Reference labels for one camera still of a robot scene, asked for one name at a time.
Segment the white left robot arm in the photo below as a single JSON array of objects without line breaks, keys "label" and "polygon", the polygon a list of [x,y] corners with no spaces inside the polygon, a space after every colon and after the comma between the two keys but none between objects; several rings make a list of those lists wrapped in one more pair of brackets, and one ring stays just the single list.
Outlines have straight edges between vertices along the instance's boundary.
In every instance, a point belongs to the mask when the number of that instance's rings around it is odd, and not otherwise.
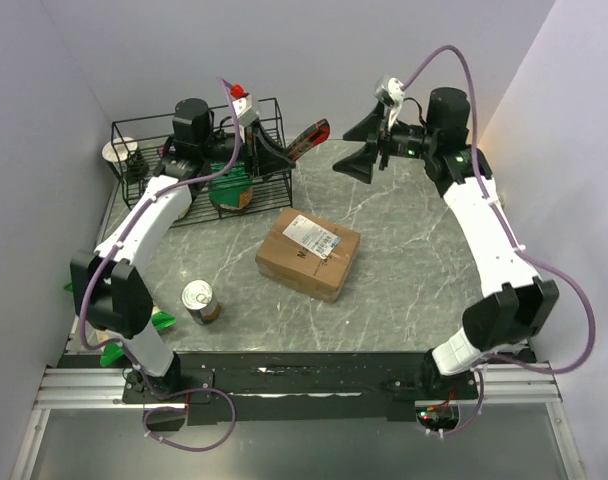
[{"label": "white left robot arm", "polygon": [[159,147],[159,160],[146,188],[113,234],[91,251],[71,259],[71,285],[79,327],[92,326],[108,345],[122,349],[138,378],[158,401],[175,399],[182,389],[181,361],[162,340],[151,320],[154,302],[142,278],[170,227],[191,207],[200,191],[241,164],[247,174],[270,176],[295,161],[270,136],[258,106],[248,93],[232,93],[224,129],[199,98],[180,101],[172,118],[173,132]]}]

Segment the red black utility knife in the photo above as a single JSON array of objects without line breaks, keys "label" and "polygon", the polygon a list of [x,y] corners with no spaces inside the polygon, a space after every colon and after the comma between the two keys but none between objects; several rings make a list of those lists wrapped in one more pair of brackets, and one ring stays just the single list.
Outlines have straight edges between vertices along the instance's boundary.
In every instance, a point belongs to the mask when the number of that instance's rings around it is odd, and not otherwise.
[{"label": "red black utility knife", "polygon": [[287,157],[296,162],[313,147],[325,142],[330,135],[330,124],[326,118],[322,118],[306,128],[287,147]]}]

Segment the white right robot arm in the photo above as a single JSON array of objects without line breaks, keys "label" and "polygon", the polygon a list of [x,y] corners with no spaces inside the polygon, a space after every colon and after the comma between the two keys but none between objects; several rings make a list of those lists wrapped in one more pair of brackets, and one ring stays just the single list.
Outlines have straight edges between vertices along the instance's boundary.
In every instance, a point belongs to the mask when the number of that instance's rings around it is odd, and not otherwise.
[{"label": "white right robot arm", "polygon": [[348,130],[346,141],[362,148],[337,161],[333,169],[370,183],[375,169],[391,157],[423,160],[427,176],[454,214],[473,255],[482,299],[466,308],[462,325],[447,341],[429,350],[418,383],[440,399],[486,353],[516,347],[537,335],[559,298],[552,280],[518,257],[501,226],[499,202],[483,153],[468,143],[471,105],[464,91],[440,87],[431,92],[428,111],[417,125],[399,121],[405,96],[395,79],[375,92],[375,108]]}]

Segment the brown cardboard express box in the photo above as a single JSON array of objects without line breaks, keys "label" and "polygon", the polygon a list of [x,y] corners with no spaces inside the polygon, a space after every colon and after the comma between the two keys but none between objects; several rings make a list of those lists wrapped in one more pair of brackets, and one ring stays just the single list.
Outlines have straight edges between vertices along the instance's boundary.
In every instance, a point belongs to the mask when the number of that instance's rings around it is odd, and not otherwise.
[{"label": "brown cardboard express box", "polygon": [[361,235],[354,230],[288,207],[270,228],[255,261],[265,277],[333,303],[360,241]]}]

